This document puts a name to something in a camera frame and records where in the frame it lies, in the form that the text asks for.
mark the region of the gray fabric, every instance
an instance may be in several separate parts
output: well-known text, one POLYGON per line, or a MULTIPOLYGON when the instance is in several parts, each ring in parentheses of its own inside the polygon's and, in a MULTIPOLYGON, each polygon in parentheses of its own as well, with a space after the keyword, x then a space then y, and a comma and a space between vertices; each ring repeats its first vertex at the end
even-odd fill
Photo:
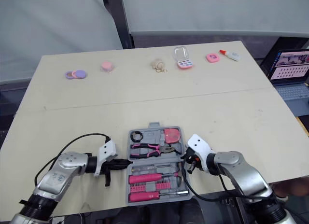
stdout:
POLYGON ((309 37, 309 0, 123 0, 132 35, 309 37))
POLYGON ((42 55, 114 49, 103 0, 0 0, 0 84, 31 78, 42 55))

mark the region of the pink eraser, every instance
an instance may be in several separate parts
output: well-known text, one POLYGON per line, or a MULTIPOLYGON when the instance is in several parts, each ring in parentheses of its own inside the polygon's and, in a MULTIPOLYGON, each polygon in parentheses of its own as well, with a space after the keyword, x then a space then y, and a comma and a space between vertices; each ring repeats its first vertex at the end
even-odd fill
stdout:
POLYGON ((220 57, 217 54, 207 54, 206 58, 210 63, 220 61, 220 57))
POLYGON ((104 61, 101 64, 101 70, 111 72, 113 69, 114 69, 114 66, 112 65, 112 63, 110 61, 104 61))

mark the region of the laptop screen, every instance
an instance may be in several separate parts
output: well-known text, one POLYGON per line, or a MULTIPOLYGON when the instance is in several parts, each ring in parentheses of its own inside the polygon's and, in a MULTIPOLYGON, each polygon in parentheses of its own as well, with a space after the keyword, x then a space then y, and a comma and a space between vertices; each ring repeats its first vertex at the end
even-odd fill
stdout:
POLYGON ((305 82, 309 76, 309 49, 279 51, 268 78, 273 84, 305 82))

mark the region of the laptop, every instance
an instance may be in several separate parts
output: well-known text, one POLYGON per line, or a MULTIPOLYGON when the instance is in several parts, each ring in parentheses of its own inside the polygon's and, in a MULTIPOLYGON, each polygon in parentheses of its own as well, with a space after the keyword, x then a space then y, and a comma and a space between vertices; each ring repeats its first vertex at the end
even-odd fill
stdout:
POLYGON ((281 50, 268 72, 270 82, 277 89, 293 114, 309 114, 309 49, 281 50))

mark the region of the glue bottle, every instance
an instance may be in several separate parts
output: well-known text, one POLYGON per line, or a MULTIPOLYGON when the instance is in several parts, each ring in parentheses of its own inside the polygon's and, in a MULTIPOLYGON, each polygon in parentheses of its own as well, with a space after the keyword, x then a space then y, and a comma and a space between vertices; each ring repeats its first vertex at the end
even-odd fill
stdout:
POLYGON ((233 59, 234 61, 240 60, 240 56, 237 53, 232 53, 232 52, 225 51, 225 50, 220 50, 220 53, 222 53, 223 55, 227 56, 230 59, 233 59))

